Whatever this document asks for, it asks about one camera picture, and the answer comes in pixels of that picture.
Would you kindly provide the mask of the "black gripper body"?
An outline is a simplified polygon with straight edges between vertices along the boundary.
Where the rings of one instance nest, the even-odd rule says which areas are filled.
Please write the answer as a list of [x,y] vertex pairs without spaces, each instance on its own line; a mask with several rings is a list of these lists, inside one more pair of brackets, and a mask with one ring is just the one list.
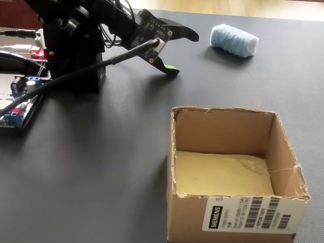
[[168,30],[172,32],[180,32],[183,26],[182,24],[176,21],[166,19],[166,18],[158,18],[158,20],[162,24],[162,26],[166,27]]

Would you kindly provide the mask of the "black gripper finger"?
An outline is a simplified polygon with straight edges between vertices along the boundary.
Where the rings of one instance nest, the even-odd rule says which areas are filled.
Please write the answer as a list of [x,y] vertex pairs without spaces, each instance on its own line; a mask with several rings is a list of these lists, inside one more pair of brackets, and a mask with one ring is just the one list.
[[172,26],[172,40],[177,40],[181,38],[186,38],[192,42],[198,42],[199,41],[199,35],[192,30],[189,27],[186,26],[179,26],[179,25],[173,25]]

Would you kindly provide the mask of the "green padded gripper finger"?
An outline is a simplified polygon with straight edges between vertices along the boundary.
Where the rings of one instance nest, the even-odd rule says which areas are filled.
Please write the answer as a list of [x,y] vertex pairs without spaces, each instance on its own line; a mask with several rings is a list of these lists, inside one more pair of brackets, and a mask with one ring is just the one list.
[[149,58],[143,56],[140,56],[140,58],[166,75],[178,75],[180,72],[179,69],[172,65],[165,65],[159,56],[157,56],[152,63],[149,62]]

